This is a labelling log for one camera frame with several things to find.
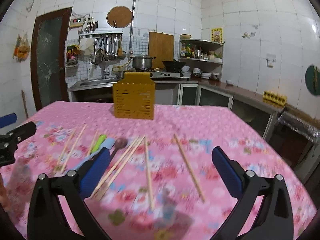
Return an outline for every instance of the floral tablecloth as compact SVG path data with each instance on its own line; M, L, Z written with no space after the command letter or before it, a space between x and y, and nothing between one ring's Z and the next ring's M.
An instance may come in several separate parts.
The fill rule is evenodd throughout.
M26 236L28 205L40 173L52 176L53 167L74 128L76 136L87 128L68 162L68 169L85 156L95 131L109 137L133 140L146 135L149 143L152 183L156 208L148 210L144 146L141 144L104 197L86 203L100 225L114 240L198 239L208 240L236 204L212 164L213 147L220 146L230 159L259 176L284 176L292 203L294 237L304 230L316 208L293 171L276 152L246 123L223 107L155 106L154 120L117 119L113 104L55 102L37 112L29 121L36 134L19 144L16 163L0 168L11 207L9 215ZM173 140L177 133L200 181L206 201L202 203ZM119 158L119 151L110 167ZM79 228L63 197L62 207L71 228ZM250 229L262 198L241 233Z

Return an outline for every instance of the sink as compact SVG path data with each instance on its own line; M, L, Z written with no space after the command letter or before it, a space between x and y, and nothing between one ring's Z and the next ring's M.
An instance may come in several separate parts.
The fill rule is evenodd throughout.
M108 83L116 83L118 82L118 78L107 78L107 79L99 79L99 80L86 80L83 81L80 86L93 86L93 85L101 85L101 84L108 84Z

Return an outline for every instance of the wooden cutting board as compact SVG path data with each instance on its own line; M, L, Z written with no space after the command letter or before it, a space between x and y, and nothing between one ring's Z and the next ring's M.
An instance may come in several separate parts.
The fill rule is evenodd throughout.
M156 57L152 61L152 68L164 68L163 61L173 60L173 46L173 35L149 32L148 55Z

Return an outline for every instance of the chopstick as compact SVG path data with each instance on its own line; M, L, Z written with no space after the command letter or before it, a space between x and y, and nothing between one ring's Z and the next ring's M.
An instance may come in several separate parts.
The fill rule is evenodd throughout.
M78 135L78 138L76 139L75 143L73 144L73 146L72 146L72 148L71 148L71 150L70 150L70 152L69 152L69 154L68 154L68 156L67 156L67 158L66 158L66 161L64 162L64 164L63 164L63 166L62 166L61 173L63 173L63 171L64 171L64 169L65 169L65 167L66 167L66 165L67 165L67 162L68 162L68 160L70 159L70 157L71 157L71 155L72 155L72 152L73 152L73 150L75 149L75 147L76 147L79 139L81 138L81 136L82 136L82 134L83 134L83 132L84 132L84 129L85 129L86 127L87 127L87 125L85 124L84 127L82 128L80 134Z
M121 155L121 157L119 158L119 160L117 160L117 162L112 166L112 168L108 171L108 173L100 180L99 184L96 186L96 188L94 189L94 191L91 194L91 198L98 192L98 190L101 188L101 186L103 185L103 183L107 180L107 178L109 178L109 176L111 175L111 173L115 170L115 168L119 165L119 163L122 161L122 159L126 156L126 154L130 151L130 149L134 146L134 144L137 142L137 140L139 139L139 137L135 138L132 143L129 145L129 147L125 150L125 152Z
M149 167L148 139L146 137L144 138L144 145L145 145L145 163L146 163L146 175L147 175L147 185L148 185L148 195L149 195L149 206L150 206L150 210L153 211L155 209L155 203L153 198L151 174L150 174L150 167Z
M97 129L97 130L96 130L96 133L94 134L94 136L93 136L93 138L92 138L92 141L91 141L91 144L90 144L90 147L89 147L89 149L88 149L88 152L87 152L87 155L86 155L86 156L89 156L90 153L91 153L91 151L92 151L93 144L94 144L94 142L95 142L95 140L96 140L98 131L99 131L99 130Z
M76 128L73 129L73 132L71 133L68 141L67 141L66 144L64 145L64 148L63 148L63 150L62 150L62 152L61 152L61 154L60 154L60 156L59 156L59 158L58 158L58 160L57 160L57 164L56 164L56 166L54 167L53 172L55 172L55 171L58 169L58 166L59 166L59 164L60 164L61 158L62 158L62 156L64 155L66 149L68 148L68 145L69 145L71 139L73 138L73 136L75 135L75 132L76 132Z
M182 148L182 145L181 145L181 143L179 141L179 138L177 137L176 134L174 134L173 136L174 136L174 138L175 138L175 140L176 140L176 142L177 142L177 144L179 146L179 150L180 150L180 153L182 155L182 158L183 158L183 160L184 160L184 162L185 162L185 164L186 164L186 166L187 166L187 168L189 170L189 173L190 173L191 178L193 180L193 183L195 184L195 187L196 187L196 189L197 189L197 191L198 191L198 193L200 195L200 198L201 198L202 202L204 202L205 198L204 198L204 195L203 195L202 190L200 188L199 182L198 182L198 180L197 180L197 178L195 176L195 173L193 172L193 169L192 169L192 167L191 167L191 165L190 165L190 163L189 163L189 161L187 159L186 153L184 152L184 150Z
M127 164L127 162L130 160L131 156L134 154L134 152L136 151L136 149L139 147L140 143L143 141L143 139L145 138L145 135L138 141L138 143L135 145L135 147L133 148L133 150L129 153L129 155L127 156L127 158L123 161L123 163L121 164L121 166L119 167L119 169L117 169L116 173L113 175L113 177L108 181L108 184L105 188L103 188L98 194L97 194L97 199L100 200L103 195L106 193L106 191L108 190L108 188L111 186L111 184L113 183L113 181L116 179L116 177L119 175L120 171L123 169L123 167Z

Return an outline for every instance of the silver pot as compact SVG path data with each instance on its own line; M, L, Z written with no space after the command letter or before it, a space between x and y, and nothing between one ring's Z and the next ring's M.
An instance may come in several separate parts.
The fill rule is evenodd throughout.
M152 60L155 59L156 57L151 57L148 55L138 55L130 58L133 59L132 67L134 67L135 69L140 69L140 68L148 69L148 68L152 68Z

